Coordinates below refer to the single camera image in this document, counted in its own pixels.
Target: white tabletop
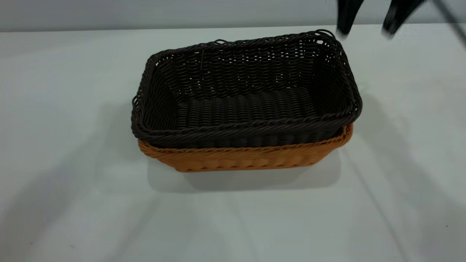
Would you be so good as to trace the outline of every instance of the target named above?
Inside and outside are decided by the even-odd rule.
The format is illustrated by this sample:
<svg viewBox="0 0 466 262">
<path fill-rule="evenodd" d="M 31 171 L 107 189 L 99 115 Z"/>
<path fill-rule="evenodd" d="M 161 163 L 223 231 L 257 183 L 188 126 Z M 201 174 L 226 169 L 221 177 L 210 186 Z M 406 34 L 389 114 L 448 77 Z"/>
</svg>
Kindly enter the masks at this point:
<svg viewBox="0 0 466 262">
<path fill-rule="evenodd" d="M 312 167 L 179 173 L 143 155 L 147 58 L 334 26 L 0 34 L 0 261 L 466 261 L 466 50 L 356 25 L 352 140 Z"/>
</svg>

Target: woven wicker weave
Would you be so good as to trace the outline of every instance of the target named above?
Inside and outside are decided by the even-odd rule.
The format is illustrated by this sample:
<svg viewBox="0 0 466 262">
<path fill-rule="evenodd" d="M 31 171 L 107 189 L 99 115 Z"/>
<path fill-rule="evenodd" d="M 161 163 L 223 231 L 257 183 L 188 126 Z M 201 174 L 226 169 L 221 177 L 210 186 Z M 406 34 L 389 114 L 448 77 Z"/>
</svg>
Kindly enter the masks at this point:
<svg viewBox="0 0 466 262">
<path fill-rule="evenodd" d="M 151 56 L 131 128 L 159 148 L 310 143 L 338 135 L 361 107 L 340 42 L 318 30 Z"/>
<path fill-rule="evenodd" d="M 313 165 L 346 144 L 352 133 L 353 124 L 343 127 L 340 136 L 328 140 L 268 147 L 160 149 L 141 140 L 138 142 L 144 154 L 180 172 L 272 169 Z"/>
</svg>

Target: white wall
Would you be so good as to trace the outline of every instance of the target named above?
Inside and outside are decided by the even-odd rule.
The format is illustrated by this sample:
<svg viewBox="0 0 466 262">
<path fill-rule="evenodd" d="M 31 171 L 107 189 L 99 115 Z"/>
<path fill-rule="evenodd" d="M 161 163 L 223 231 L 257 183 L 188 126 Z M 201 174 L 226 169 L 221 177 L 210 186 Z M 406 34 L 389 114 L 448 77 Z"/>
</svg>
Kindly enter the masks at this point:
<svg viewBox="0 0 466 262">
<path fill-rule="evenodd" d="M 466 0 L 444 0 L 466 22 Z M 0 31 L 335 24 L 336 0 L 1 0 Z M 381 23 L 390 0 L 366 0 L 356 23 Z M 425 3 L 408 22 L 442 22 Z"/>
</svg>

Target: dark brown wicker basket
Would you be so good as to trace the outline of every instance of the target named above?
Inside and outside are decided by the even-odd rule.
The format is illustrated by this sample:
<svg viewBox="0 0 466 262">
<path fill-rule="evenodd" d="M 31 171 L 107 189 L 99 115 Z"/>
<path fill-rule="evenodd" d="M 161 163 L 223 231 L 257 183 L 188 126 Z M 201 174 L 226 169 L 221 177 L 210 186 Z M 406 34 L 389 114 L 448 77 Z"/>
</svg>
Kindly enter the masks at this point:
<svg viewBox="0 0 466 262">
<path fill-rule="evenodd" d="M 152 55 L 131 128 L 159 148 L 311 143 L 341 133 L 361 107 L 340 42 L 317 30 Z"/>
</svg>

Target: orange wicker basket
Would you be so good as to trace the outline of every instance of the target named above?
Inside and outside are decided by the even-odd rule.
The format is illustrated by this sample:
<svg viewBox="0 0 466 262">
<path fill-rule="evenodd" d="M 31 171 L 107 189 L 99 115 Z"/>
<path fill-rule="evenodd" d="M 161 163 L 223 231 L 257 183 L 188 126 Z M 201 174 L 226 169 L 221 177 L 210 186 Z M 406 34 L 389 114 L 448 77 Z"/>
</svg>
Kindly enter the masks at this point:
<svg viewBox="0 0 466 262">
<path fill-rule="evenodd" d="M 307 144 L 200 149 L 156 148 L 141 140 L 138 144 L 144 154 L 180 172 L 272 169 L 313 165 L 346 144 L 352 134 L 350 124 L 338 137 Z"/>
</svg>

